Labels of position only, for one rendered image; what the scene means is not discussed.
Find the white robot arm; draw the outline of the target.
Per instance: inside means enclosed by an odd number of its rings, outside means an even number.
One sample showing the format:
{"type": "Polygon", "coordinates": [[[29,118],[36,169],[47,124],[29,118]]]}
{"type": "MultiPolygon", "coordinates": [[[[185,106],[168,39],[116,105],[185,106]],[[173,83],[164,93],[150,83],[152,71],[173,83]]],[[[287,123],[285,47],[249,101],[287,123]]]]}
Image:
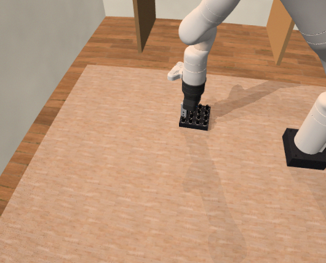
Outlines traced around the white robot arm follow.
{"type": "MultiPolygon", "coordinates": [[[[326,74],[326,0],[280,0],[310,48],[319,56],[326,74]]],[[[217,26],[240,0],[202,0],[180,24],[181,41],[189,45],[184,67],[200,72],[217,35],[217,26]]],[[[326,92],[321,93],[294,138],[302,152],[316,154],[326,148],[326,92]]]]}

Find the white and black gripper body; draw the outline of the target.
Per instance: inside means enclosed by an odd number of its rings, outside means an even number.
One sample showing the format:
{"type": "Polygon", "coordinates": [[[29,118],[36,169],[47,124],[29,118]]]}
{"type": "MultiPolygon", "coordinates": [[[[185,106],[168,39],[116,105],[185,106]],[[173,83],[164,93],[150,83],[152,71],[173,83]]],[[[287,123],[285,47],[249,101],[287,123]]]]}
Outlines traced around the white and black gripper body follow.
{"type": "Polygon", "coordinates": [[[207,67],[200,72],[188,71],[184,67],[183,62],[178,62],[168,73],[167,79],[174,81],[182,80],[182,92],[184,93],[183,109],[188,111],[196,111],[201,101],[201,95],[204,93],[207,67]]]}

